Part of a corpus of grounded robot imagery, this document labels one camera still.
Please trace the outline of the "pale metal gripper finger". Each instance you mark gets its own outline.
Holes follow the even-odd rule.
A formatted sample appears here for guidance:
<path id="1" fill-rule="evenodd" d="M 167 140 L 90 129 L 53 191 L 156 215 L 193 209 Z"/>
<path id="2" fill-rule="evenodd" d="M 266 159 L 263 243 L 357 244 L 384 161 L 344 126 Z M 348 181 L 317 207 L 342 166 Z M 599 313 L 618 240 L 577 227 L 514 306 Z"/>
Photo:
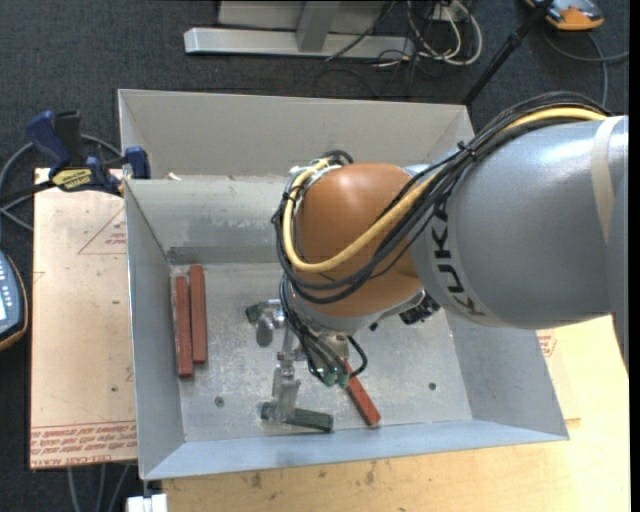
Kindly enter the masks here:
<path id="1" fill-rule="evenodd" d="M 273 342 L 274 332 L 283 328 L 286 314 L 279 299 L 269 299 L 256 306 L 256 342 L 267 347 Z"/>
<path id="2" fill-rule="evenodd" d="M 274 420 L 289 420 L 295 415 L 300 380 L 295 374 L 295 356 L 284 351 L 277 354 L 278 364 L 272 386 L 272 413 Z"/>

